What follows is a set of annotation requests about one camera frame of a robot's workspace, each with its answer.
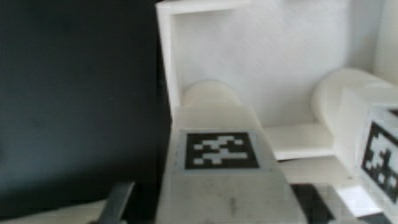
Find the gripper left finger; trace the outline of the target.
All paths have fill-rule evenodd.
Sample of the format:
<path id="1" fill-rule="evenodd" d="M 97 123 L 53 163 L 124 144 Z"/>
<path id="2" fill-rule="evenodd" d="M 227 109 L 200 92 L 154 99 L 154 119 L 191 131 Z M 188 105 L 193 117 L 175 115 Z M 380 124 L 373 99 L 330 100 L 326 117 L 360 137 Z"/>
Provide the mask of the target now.
<path id="1" fill-rule="evenodd" d="M 115 184 L 99 214 L 99 224 L 127 224 L 127 206 L 135 188 L 136 184 L 133 182 Z"/>

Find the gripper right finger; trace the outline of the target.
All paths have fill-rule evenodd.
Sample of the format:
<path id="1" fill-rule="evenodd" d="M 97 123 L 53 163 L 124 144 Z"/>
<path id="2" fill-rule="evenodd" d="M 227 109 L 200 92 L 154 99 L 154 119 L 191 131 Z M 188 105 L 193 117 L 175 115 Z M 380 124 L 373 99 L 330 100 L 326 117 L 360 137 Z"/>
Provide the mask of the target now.
<path id="1" fill-rule="evenodd" d="M 319 197 L 312 184 L 293 184 L 291 190 L 296 196 L 307 224 L 328 224 L 334 215 Z"/>

